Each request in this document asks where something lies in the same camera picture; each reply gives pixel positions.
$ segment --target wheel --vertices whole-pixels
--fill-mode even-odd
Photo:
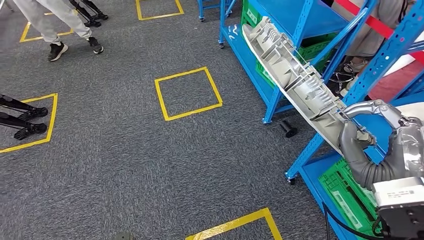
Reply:
[[[295,183],[296,183],[296,178],[287,179],[287,182],[288,182],[290,185],[295,185]]]

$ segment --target black cylinder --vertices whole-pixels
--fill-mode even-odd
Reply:
[[[279,125],[284,131],[286,138],[291,138],[298,133],[298,129],[296,127],[290,126],[286,120],[283,120]]]

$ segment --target gray carpet floor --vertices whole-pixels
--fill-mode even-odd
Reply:
[[[172,2],[143,0],[143,15],[176,12]],[[57,62],[47,61],[42,40],[19,43],[27,23],[19,10],[1,10],[1,93],[58,93],[58,105],[50,142],[0,153],[0,239],[111,240],[131,231],[138,240],[182,240],[265,207],[283,239],[325,239],[308,188],[284,178],[314,131],[295,111],[262,124],[265,104],[232,50],[218,47],[218,10],[200,23],[197,2],[180,2],[183,15],[140,21],[134,0],[95,1],[110,16],[93,29],[104,52],[65,35],[69,50]],[[240,8],[229,22],[240,21]],[[155,79],[201,67],[222,107],[165,121]],[[170,116],[217,103],[202,72],[160,88]],[[52,108],[51,99],[33,104]],[[295,137],[284,138],[282,119],[299,129]],[[17,144],[9,129],[0,133],[2,148]],[[273,238],[260,219],[210,239]]]

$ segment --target blue shelving rack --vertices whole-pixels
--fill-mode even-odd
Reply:
[[[364,24],[369,12],[375,6],[375,0],[366,1],[357,17],[353,20],[356,22],[348,24],[319,0],[250,0],[249,3],[255,7],[261,16],[270,17],[278,30],[289,35],[297,46],[299,46],[303,38],[339,32],[337,37],[330,43],[330,45],[334,46],[340,42],[340,47],[332,59],[334,64],[337,64],[337,60],[341,59],[340,57],[344,55],[344,48],[354,38],[356,29]],[[269,87],[256,73],[255,56],[242,38],[241,26],[239,24],[225,25],[225,19],[229,10],[231,10],[230,7],[225,9],[225,0],[221,0],[219,44],[223,46],[225,39],[234,51],[267,106],[263,122],[269,123],[274,113],[290,109],[291,106],[287,105],[276,109],[277,102],[281,98],[281,92],[277,87],[275,89]],[[414,40],[424,30],[423,17],[424,0],[418,0],[409,14],[405,16],[401,24],[395,29],[391,37],[387,39],[375,57],[369,62],[367,69],[360,75],[347,96],[343,99],[347,105],[363,101],[368,92],[401,55],[424,49],[424,42],[414,43]],[[318,58],[320,55],[324,55],[326,50],[324,49],[318,55]],[[391,101],[391,104],[401,106],[424,102],[423,80],[424,70]],[[379,163],[388,149],[388,137],[392,129],[379,116],[358,116],[355,120],[377,137],[378,147],[370,147],[366,153],[374,162]],[[300,175],[310,189],[319,207],[323,209],[322,203],[325,203],[334,215],[344,222],[341,213],[318,181],[318,177],[340,160],[341,156],[334,151],[319,158],[312,159],[312,156],[323,142],[323,138],[318,133],[315,134],[290,169],[285,173],[285,176],[289,182],[293,182],[294,178]],[[330,218],[329,223],[339,239],[357,239],[354,234],[346,231],[333,219]]]
[[[197,5],[199,8],[199,20],[201,22],[203,22],[205,20],[205,14],[204,14],[204,10],[206,9],[214,9],[214,8],[219,8],[220,4],[211,4],[210,2],[212,2],[214,0],[197,0]],[[225,5],[226,7],[230,6],[230,0],[225,0]]]
[[[241,26],[239,24],[225,25],[225,20],[235,1],[232,0],[226,9],[226,0],[221,0],[219,44],[223,47],[225,38],[231,46],[266,104],[262,122],[271,123],[274,114],[292,109],[293,106],[285,105],[277,108],[282,93],[278,87],[273,89],[269,86],[255,71],[255,56],[242,38]],[[270,17],[277,29],[290,36],[296,46],[300,45],[303,38],[339,32],[348,24],[320,0],[249,0],[249,3],[261,16]]]
[[[347,105],[362,101],[396,60],[409,51],[414,40],[424,30],[423,17],[424,1],[418,0],[343,99]],[[422,101],[424,101],[423,71],[391,103],[394,106],[400,106]],[[378,145],[381,148],[378,150],[386,152],[388,137],[391,133],[391,128],[386,121],[379,116],[361,116],[356,117],[356,120],[377,137]],[[338,161],[341,156],[337,153],[330,153],[318,159],[311,159],[323,142],[323,138],[316,134],[285,173],[285,176],[289,181],[292,181],[295,177],[301,175],[321,209],[324,202],[340,220],[343,220],[336,206],[318,181],[318,177]],[[381,158],[378,154],[373,154],[375,152],[377,152],[377,149],[370,148],[367,154],[374,162],[378,163]],[[330,219],[329,222],[339,239],[357,239],[356,236],[340,227],[334,220]]]

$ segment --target green plastic crate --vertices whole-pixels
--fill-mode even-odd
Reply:
[[[249,24],[252,27],[256,27],[262,20],[262,16],[258,11],[249,3],[248,0],[243,0],[243,7],[241,10],[241,25]]]
[[[300,48],[298,49],[299,55],[306,61],[310,62],[312,59],[314,59],[330,42],[333,40],[334,37],[336,37],[336,33],[329,33],[321,36],[314,36],[304,39],[300,43]],[[316,65],[315,69],[318,72],[321,72],[324,69],[324,66],[330,56],[332,55],[333,51],[329,51]],[[305,64],[306,62],[303,62],[302,59],[297,56],[302,64]]]
[[[268,72],[265,70],[265,68],[261,65],[261,63],[257,59],[256,59],[255,70],[265,80],[265,82],[269,86],[271,86],[271,88],[275,88],[276,84],[274,83],[274,81],[271,79]]]
[[[371,191],[362,188],[354,180],[346,160],[336,162],[318,180],[348,225],[372,236],[373,224],[377,219],[377,202]]]

